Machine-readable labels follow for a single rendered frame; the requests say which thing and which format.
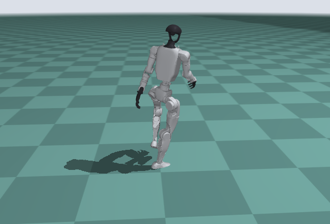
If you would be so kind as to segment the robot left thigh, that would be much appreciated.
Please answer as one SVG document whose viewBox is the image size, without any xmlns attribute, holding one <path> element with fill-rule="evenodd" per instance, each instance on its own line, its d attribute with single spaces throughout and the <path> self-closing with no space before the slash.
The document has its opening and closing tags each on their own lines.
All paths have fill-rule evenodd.
<svg viewBox="0 0 330 224">
<path fill-rule="evenodd" d="M 148 92 L 148 95 L 151 97 L 153 103 L 154 103 L 154 107 L 156 108 L 155 110 L 155 116 L 161 116 L 162 115 L 162 108 L 161 108 L 161 102 L 158 101 L 155 97 L 154 97 L 154 94 L 155 94 L 155 88 L 157 86 L 155 85 L 154 87 L 152 87 L 150 89 L 150 91 Z"/>
</svg>

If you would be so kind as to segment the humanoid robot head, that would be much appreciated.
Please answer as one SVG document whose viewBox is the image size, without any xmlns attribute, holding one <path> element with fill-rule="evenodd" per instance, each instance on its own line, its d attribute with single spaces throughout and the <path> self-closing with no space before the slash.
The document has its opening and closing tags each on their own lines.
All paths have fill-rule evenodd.
<svg viewBox="0 0 330 224">
<path fill-rule="evenodd" d="M 169 25 L 167 28 L 166 28 L 166 32 L 169 33 L 169 40 L 168 40 L 168 43 L 163 46 L 163 47 L 166 47 L 166 48 L 176 48 L 175 47 L 175 43 L 178 42 L 179 38 L 180 38 L 180 34 L 182 32 L 182 30 L 180 29 L 179 26 L 177 25 Z M 178 38 L 176 41 L 173 41 L 171 36 L 174 36 L 175 34 L 178 34 Z"/>
</svg>

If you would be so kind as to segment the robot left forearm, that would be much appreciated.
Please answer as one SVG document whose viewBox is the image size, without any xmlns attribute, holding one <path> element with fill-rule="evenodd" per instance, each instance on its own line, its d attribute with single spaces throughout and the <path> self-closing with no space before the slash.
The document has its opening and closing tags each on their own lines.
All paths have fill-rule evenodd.
<svg viewBox="0 0 330 224">
<path fill-rule="evenodd" d="M 146 68 L 145 68 L 145 70 L 146 70 Z M 144 90 L 145 90 L 145 87 L 147 85 L 148 79 L 150 78 L 150 75 L 147 74 L 147 73 L 145 73 L 145 70 L 143 72 L 142 79 L 141 79 L 141 82 L 140 82 L 140 86 L 138 87 L 138 90 L 140 89 L 140 87 L 143 87 Z M 144 90 L 143 90 L 143 92 L 144 92 Z"/>
</svg>

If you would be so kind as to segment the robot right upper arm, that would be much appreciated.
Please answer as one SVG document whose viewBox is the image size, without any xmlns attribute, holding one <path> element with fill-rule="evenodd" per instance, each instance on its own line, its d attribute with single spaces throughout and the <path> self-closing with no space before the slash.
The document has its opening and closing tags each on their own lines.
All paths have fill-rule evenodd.
<svg viewBox="0 0 330 224">
<path fill-rule="evenodd" d="M 182 76 L 184 78 L 189 78 L 189 72 L 190 72 L 190 53 L 188 51 L 185 51 L 185 50 L 180 50 L 178 52 L 178 54 L 179 54 L 179 58 L 182 61 L 182 65 L 183 65 Z"/>
</svg>

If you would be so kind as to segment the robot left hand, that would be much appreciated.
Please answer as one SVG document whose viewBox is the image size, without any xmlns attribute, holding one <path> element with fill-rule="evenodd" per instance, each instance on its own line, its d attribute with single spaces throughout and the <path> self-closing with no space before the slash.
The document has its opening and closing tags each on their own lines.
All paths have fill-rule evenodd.
<svg viewBox="0 0 330 224">
<path fill-rule="evenodd" d="M 138 109 L 140 109 L 140 106 L 138 104 L 139 104 L 140 95 L 143 94 L 143 90 L 144 90 L 144 88 L 140 87 L 139 91 L 137 91 L 138 94 L 136 96 L 136 106 Z"/>
</svg>

